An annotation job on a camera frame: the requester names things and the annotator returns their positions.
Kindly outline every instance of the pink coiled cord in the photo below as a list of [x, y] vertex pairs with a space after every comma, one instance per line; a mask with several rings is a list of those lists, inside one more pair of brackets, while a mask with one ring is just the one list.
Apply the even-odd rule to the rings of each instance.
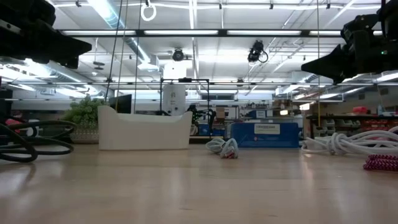
[[369, 155], [369, 159], [363, 165], [363, 169], [398, 171], [398, 156]]

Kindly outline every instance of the wooden table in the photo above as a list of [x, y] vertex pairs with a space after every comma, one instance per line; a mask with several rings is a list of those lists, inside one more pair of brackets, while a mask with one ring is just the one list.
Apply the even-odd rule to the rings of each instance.
[[77, 146], [33, 164], [0, 162], [2, 224], [395, 223], [398, 174], [364, 157], [242, 150], [224, 160], [184, 151]]

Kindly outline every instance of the coiled white cable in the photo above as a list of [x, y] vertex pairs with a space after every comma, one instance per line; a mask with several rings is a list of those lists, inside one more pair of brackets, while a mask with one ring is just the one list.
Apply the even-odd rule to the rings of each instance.
[[216, 138], [206, 143], [206, 148], [211, 152], [219, 154], [221, 158], [237, 159], [238, 158], [238, 144], [235, 139], [224, 141]]
[[305, 153], [329, 152], [331, 155], [398, 154], [396, 131], [398, 126], [388, 131], [366, 131], [351, 137], [334, 133], [328, 137], [306, 138], [301, 150]]
[[[154, 11], [153, 11], [153, 13], [152, 13], [152, 15], [148, 18], [148, 17], [146, 17], [145, 16], [145, 9], [147, 9], [147, 8], [152, 8]], [[147, 22], [149, 22], [149, 21], [151, 21], [151, 20], [153, 20], [153, 19], [155, 19], [155, 16], [156, 16], [156, 6], [154, 5], [154, 4], [151, 4], [150, 3], [150, 0], [148, 0], [148, 6], [141, 6], [141, 17], [142, 17], [142, 19], [144, 20], [144, 21], [147, 21]]]

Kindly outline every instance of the blue box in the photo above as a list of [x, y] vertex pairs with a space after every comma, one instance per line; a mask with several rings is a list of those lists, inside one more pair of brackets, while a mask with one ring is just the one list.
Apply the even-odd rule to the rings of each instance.
[[227, 127], [226, 138], [235, 138], [238, 147], [298, 148], [297, 123], [234, 123]]
[[224, 136], [225, 135], [225, 130], [213, 129], [213, 135], [214, 136]]
[[209, 136], [209, 125], [208, 124], [199, 124], [199, 135], [200, 136]]

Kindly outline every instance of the white cylinder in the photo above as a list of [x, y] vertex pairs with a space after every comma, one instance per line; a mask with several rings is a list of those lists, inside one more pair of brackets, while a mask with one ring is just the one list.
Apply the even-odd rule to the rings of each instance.
[[185, 113], [185, 85], [164, 86], [162, 108], [172, 116]]

